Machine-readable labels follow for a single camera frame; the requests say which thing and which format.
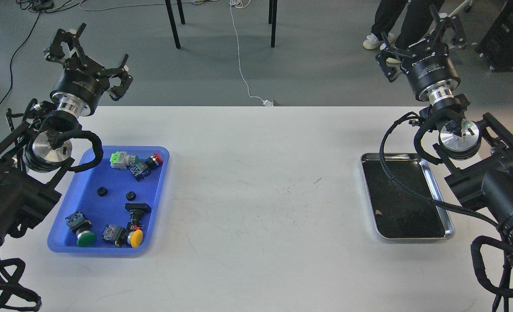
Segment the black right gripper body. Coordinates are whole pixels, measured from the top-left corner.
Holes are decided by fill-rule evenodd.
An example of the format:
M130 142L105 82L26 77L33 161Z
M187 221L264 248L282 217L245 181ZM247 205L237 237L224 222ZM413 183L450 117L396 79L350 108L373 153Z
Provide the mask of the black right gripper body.
M444 43L435 43L428 50L427 43L416 43L409 47L415 58L403 58L401 70L405 73L415 99L428 101L427 89L437 83L449 84L455 90L461 79L455 66L449 59L449 47Z

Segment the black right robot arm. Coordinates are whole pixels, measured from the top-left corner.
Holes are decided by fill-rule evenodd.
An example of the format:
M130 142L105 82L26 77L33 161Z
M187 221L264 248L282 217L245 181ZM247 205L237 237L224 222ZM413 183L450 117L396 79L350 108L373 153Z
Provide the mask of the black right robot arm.
M387 44L376 62L389 81L404 74L418 101L428 107L408 112L397 119L380 143L380 166L399 189L435 207L481 219L493 225L500 239L478 236L471 243L474 274L480 285L495 295L492 311L503 304L509 310L513 298L513 134L492 114L481 120L466 118L470 100L453 94L460 79L449 59L449 46L442 38L447 29L454 34L451 43L467 43L459 16L440 16L429 7L434 30L407 49ZM417 126L414 148L427 162L444 164L445 178L459 205L425 197L406 186L390 170L384 146L389 135L403 122Z

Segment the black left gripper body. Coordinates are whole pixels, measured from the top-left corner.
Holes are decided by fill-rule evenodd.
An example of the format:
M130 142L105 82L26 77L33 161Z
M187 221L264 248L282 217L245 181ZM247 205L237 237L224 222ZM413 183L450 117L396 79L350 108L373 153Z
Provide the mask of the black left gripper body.
M103 65L90 58L86 65L78 58L64 62L64 71L50 94L58 111L74 117L89 116L96 111L102 94L109 88L109 79L102 76Z

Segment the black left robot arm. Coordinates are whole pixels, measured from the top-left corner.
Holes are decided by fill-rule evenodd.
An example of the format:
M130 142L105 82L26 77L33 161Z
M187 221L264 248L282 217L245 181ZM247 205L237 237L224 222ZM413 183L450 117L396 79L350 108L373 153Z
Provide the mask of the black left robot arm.
M93 115L104 92L114 101L129 89L125 55L109 68L88 57L78 30L57 30L45 50L47 61L64 70L49 101L32 99L21 114L7 113L8 122L22 118L0 143L0 247L6 236L20 238L45 219L61 198L56 186L67 172L84 172L103 159L100 138L83 130L78 119ZM20 258L0 258L0 310L36 312L40 296L19 284L25 271Z

